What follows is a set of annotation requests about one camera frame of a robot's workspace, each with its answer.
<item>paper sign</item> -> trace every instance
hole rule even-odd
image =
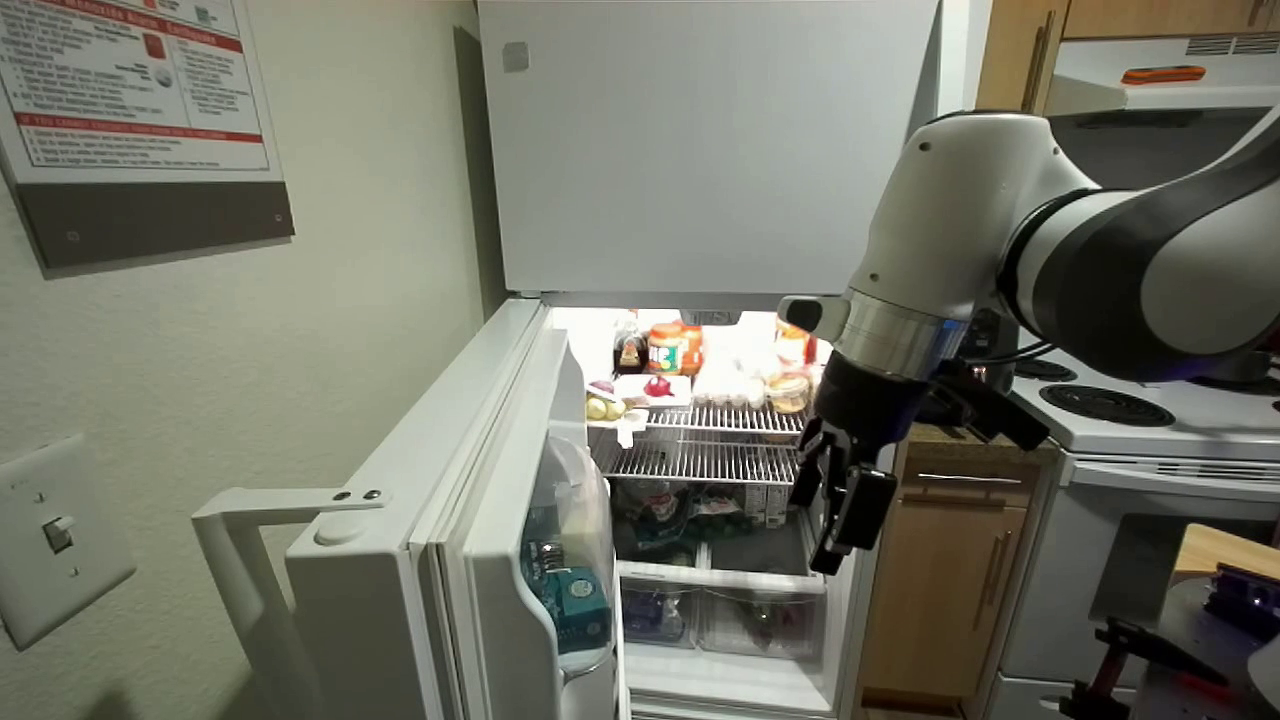
[[[280,180],[238,0],[0,0],[17,185]]]

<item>wall outlet plate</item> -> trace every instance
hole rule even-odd
[[[134,576],[89,474],[84,436],[0,464],[0,618],[17,649]]]

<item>robotic arm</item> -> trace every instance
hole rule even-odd
[[[877,467],[978,300],[1124,380],[1177,380],[1280,325],[1280,107],[1216,165],[1146,191],[1097,187],[1048,122],[943,118],[911,134],[868,258],[841,300],[781,318],[831,339],[794,503],[826,494],[816,573],[874,547],[893,501]]]

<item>open refrigerator door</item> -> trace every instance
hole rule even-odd
[[[346,487],[229,487],[197,513],[216,593],[284,720],[466,720],[446,547],[472,524],[475,458],[541,336],[509,300]],[[284,573],[265,528],[292,524]]]
[[[877,556],[809,573],[787,507],[828,347],[772,313],[552,310],[586,367],[635,716],[847,716]]]
[[[475,522],[449,544],[468,720],[624,716],[607,487],[579,388],[563,331],[543,331],[475,464]]]

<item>beige wall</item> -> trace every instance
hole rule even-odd
[[[468,0],[250,0],[296,240],[46,280],[0,197],[0,464],[89,432],[135,576],[3,720],[259,716],[197,553],[229,484],[339,484],[484,320],[452,30]]]

